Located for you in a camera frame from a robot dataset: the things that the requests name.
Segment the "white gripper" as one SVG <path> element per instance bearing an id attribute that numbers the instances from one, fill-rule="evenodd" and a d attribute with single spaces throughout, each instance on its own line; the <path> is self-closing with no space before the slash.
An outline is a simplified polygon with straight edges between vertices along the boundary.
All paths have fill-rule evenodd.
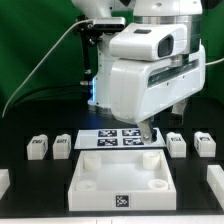
<path id="1" fill-rule="evenodd" d="M 168 58 L 156 62 L 118 59 L 112 66 L 112 114 L 120 121 L 138 123 L 141 140 L 145 144 L 157 140 L 157 130 L 149 117 L 173 105 L 171 121 L 181 125 L 186 98 L 200 91 L 205 82 L 203 46 L 189 56 L 187 65 L 179 68 L 170 68 L 170 65 L 171 59 Z"/>

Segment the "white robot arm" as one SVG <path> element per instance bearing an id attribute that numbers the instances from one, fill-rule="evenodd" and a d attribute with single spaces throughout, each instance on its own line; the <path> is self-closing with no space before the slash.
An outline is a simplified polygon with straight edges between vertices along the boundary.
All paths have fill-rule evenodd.
<path id="1" fill-rule="evenodd" d="M 136 124 L 142 140 L 156 138 L 152 118 L 203 88 L 201 0 L 71 0 L 92 22 L 84 27 L 98 48 L 89 107 Z"/>

